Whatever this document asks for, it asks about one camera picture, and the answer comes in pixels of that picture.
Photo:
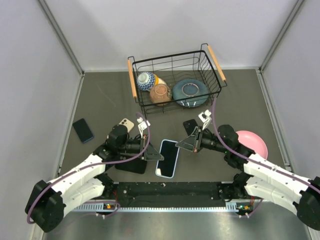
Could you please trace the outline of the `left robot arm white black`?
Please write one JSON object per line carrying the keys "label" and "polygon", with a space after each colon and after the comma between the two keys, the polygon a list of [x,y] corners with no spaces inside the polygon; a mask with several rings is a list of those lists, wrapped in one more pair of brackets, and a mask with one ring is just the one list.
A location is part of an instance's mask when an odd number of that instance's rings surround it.
{"label": "left robot arm white black", "polygon": [[114,191],[104,173],[116,164],[162,161],[164,157],[150,143],[148,135],[129,136],[126,126],[117,124],[82,163],[48,182],[37,182],[25,207],[27,222],[45,233],[54,230],[73,209],[97,198],[109,198]]}

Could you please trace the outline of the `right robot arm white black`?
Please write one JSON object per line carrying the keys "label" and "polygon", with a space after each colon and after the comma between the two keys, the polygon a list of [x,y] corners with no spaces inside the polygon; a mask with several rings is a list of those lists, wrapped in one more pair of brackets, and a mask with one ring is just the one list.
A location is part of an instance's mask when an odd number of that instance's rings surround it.
{"label": "right robot arm white black", "polygon": [[233,180],[233,192],[237,197],[253,196],[272,202],[318,231],[320,178],[309,179],[287,171],[241,144],[238,138],[230,125],[219,126],[215,133],[197,126],[176,146],[193,153],[202,149],[224,153],[228,165],[242,172]]}

